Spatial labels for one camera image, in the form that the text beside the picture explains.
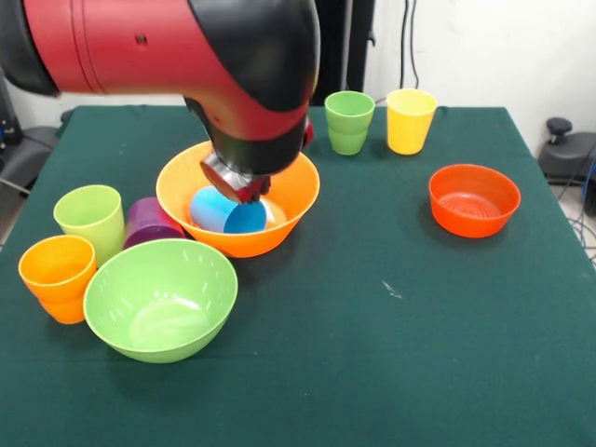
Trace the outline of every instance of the white wall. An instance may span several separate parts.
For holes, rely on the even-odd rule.
[[[399,85],[404,1],[376,2],[365,83],[375,99]],[[420,88],[441,105],[506,106],[533,152],[553,115],[596,130],[595,18],[594,0],[418,0]]]

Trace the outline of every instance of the orange cup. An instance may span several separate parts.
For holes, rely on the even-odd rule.
[[[83,296],[96,270],[95,250],[79,236],[44,239],[19,261],[19,274],[27,289],[62,324],[85,320]]]

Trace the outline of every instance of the light green cup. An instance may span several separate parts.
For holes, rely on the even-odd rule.
[[[325,100],[329,139],[342,156],[359,153],[374,115],[374,100],[359,91],[338,91]]]
[[[54,219],[66,235],[84,237],[93,245],[98,266],[122,251],[122,198],[110,186],[93,184],[71,191],[54,207]]]

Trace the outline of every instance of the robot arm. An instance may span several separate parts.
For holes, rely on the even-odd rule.
[[[17,87],[177,93],[213,141],[203,170],[238,202],[296,158],[317,82],[314,0],[3,0],[0,61]]]

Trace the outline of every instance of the dark green table surface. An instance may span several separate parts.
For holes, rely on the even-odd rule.
[[[0,445],[596,445],[596,276],[507,111],[440,108],[413,157],[386,149],[384,109],[354,158],[312,118],[317,204],[276,251],[234,261],[211,345],[148,365],[51,320],[17,262],[59,233],[62,194],[107,183],[127,208],[205,134],[183,108],[74,113],[0,253]],[[459,162],[521,189],[496,237],[430,215],[429,176]]]

